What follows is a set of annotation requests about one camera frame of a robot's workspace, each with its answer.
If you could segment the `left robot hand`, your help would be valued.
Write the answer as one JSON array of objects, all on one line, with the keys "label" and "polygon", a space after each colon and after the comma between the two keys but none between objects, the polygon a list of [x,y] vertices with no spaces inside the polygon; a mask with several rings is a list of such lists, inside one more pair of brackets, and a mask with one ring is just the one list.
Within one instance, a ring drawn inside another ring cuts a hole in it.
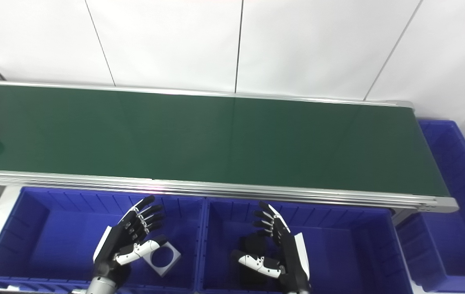
[{"label": "left robot hand", "polygon": [[163,205],[152,205],[153,195],[133,205],[115,225],[107,227],[93,255],[93,279],[109,280],[117,288],[130,276],[132,262],[159,249],[167,242],[163,234],[148,238],[162,227]]}]

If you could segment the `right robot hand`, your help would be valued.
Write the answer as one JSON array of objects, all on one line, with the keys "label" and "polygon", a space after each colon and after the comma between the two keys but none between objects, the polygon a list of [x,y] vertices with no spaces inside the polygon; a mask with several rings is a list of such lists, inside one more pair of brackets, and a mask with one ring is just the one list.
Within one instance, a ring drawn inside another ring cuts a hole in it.
[{"label": "right robot hand", "polygon": [[302,233],[293,235],[283,216],[269,203],[260,201],[253,222],[258,236],[268,237],[278,247],[281,260],[245,253],[231,252],[232,260],[257,274],[279,281],[283,294],[310,294],[309,261]]}]

